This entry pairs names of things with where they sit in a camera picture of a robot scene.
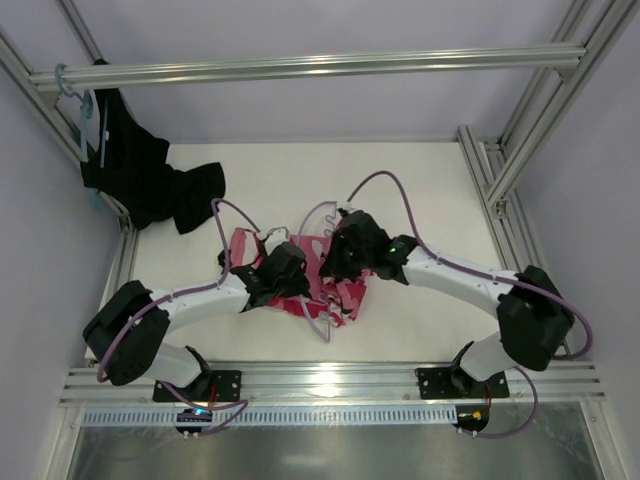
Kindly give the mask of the lilac clothes hanger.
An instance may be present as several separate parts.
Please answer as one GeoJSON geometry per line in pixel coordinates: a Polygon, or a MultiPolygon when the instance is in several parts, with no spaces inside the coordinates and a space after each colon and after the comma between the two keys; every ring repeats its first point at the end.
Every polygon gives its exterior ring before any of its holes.
{"type": "MultiPolygon", "coordinates": [[[[304,229],[307,226],[309,220],[312,216],[320,209],[324,207],[332,207],[333,212],[325,216],[325,222],[330,226],[329,229],[324,230],[324,237],[331,239],[333,234],[337,228],[338,221],[337,218],[339,216],[339,208],[338,203],[336,201],[322,201],[315,205],[303,218],[301,225],[298,229],[296,235],[295,245],[299,246],[303,237],[304,229]]],[[[318,254],[318,282],[325,284],[325,281],[329,279],[328,276],[322,275],[322,268],[328,259],[328,254],[324,251],[321,251],[318,254]]],[[[332,283],[335,285],[336,292],[338,293],[338,299],[340,300],[340,311],[342,315],[350,318],[353,315],[354,311],[359,309],[360,304],[357,302],[357,298],[351,295],[351,291],[348,286],[344,285],[345,280],[332,280],[332,283]]],[[[321,311],[320,314],[313,318],[309,312],[307,307],[307,300],[303,295],[300,295],[299,303],[301,309],[303,311],[304,317],[307,320],[308,325],[315,332],[315,334],[326,344],[330,344],[332,340],[332,329],[335,324],[333,323],[333,319],[331,317],[331,302],[330,298],[325,296],[322,299],[322,302],[327,306],[326,311],[321,311]]]]}

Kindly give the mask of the pink camouflage trousers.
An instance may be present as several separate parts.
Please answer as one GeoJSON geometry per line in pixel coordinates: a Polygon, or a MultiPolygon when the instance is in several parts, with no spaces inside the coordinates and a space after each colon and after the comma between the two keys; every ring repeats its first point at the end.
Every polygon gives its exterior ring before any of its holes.
{"type": "MultiPolygon", "coordinates": [[[[260,240],[255,232],[236,228],[230,239],[231,266],[247,263],[259,266],[263,260],[263,255],[258,250],[260,240]]],[[[310,284],[306,305],[311,318],[320,320],[325,317],[336,328],[355,322],[367,292],[367,280],[371,272],[363,270],[356,280],[345,279],[341,282],[321,278],[319,271],[324,263],[324,254],[330,246],[330,238],[302,235],[301,240],[298,240],[297,235],[292,235],[290,241],[298,245],[306,257],[305,276],[310,284]]]]}

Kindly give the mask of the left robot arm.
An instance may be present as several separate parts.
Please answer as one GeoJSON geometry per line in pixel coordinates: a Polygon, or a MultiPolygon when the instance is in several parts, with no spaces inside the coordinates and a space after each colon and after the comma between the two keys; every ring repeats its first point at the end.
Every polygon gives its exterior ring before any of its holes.
{"type": "Polygon", "coordinates": [[[212,283],[160,291],[138,280],[121,286],[83,330],[98,362],[98,382],[125,386],[150,378],[181,401],[202,400],[213,370],[194,348],[169,345],[166,336],[217,315],[241,314],[309,292],[305,253],[286,229],[268,233],[259,251],[257,265],[227,264],[212,283]]]}

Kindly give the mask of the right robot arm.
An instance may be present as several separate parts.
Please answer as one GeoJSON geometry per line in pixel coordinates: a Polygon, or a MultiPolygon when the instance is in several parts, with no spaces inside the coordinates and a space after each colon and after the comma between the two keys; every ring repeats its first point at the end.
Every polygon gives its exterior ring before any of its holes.
{"type": "Polygon", "coordinates": [[[574,325],[574,315],[538,267],[495,271],[449,260],[415,237],[390,237],[362,210],[342,209],[339,215],[321,277],[354,280],[368,270],[382,280],[455,297],[497,321],[496,333],[466,344],[447,368],[446,386],[463,397],[480,393],[489,378],[514,367],[545,370],[574,325]]]}

